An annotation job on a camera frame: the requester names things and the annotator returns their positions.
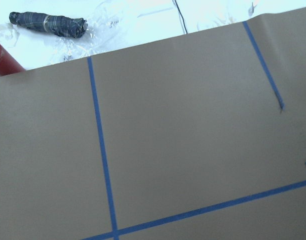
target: black cable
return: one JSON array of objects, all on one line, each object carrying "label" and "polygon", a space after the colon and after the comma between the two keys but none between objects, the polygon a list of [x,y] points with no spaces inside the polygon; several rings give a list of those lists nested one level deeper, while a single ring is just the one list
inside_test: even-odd
[{"label": "black cable", "polygon": [[178,2],[177,2],[177,0],[173,0],[173,1],[174,1],[175,5],[176,5],[176,7],[177,7],[177,10],[178,10],[179,15],[180,15],[181,18],[182,18],[184,30],[185,30],[186,34],[188,34],[187,26],[185,25],[184,17],[183,17],[183,15],[182,15],[182,13],[181,13],[181,10],[180,10],[180,8],[179,8]]}]

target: white floor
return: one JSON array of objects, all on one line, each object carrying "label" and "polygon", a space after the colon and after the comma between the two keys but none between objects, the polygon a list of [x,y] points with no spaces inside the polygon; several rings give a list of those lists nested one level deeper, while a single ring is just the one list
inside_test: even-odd
[{"label": "white floor", "polygon": [[[252,2],[259,2],[252,16]],[[245,21],[264,13],[306,7],[306,0],[177,0],[189,33]],[[80,39],[65,39],[14,26],[10,12],[39,12],[87,19]],[[132,47],[184,34],[173,0],[0,1],[0,44],[26,69]]]}]

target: white surface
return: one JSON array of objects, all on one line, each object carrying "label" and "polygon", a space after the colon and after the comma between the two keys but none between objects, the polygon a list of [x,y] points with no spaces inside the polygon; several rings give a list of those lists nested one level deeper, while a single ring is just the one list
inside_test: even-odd
[{"label": "white surface", "polygon": [[[108,1],[107,8],[119,0]],[[181,19],[172,0],[126,0],[129,8],[125,10],[125,14],[132,11],[137,17],[124,16],[129,23],[121,24],[116,32],[102,29],[101,34],[104,39],[92,40],[93,42],[99,40],[101,44],[96,50],[85,47],[87,44],[85,36],[84,39],[66,40],[55,35],[13,26],[9,21],[10,12],[40,12],[89,19],[97,6],[103,2],[105,0],[84,0],[81,4],[80,0],[61,0],[54,1],[51,5],[45,0],[0,1],[0,43],[25,69],[30,70],[63,62],[70,54],[72,54],[70,59],[76,59],[184,34]],[[250,18],[248,10],[251,2],[251,0],[177,0],[189,33],[245,21]],[[306,7],[306,0],[259,0],[251,17],[303,7]]]}]

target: folded umbrella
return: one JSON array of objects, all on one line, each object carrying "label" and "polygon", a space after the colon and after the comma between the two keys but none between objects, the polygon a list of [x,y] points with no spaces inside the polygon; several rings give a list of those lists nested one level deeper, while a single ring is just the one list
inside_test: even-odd
[{"label": "folded umbrella", "polygon": [[80,38],[88,25],[83,18],[69,18],[66,16],[53,16],[37,12],[11,12],[9,20],[12,24],[26,29],[47,32],[59,37]]}]

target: red cylinder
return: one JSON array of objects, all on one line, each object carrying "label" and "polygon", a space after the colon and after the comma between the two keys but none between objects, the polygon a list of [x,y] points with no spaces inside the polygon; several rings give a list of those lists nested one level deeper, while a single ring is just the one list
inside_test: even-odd
[{"label": "red cylinder", "polygon": [[0,77],[24,71],[25,69],[0,45]]}]

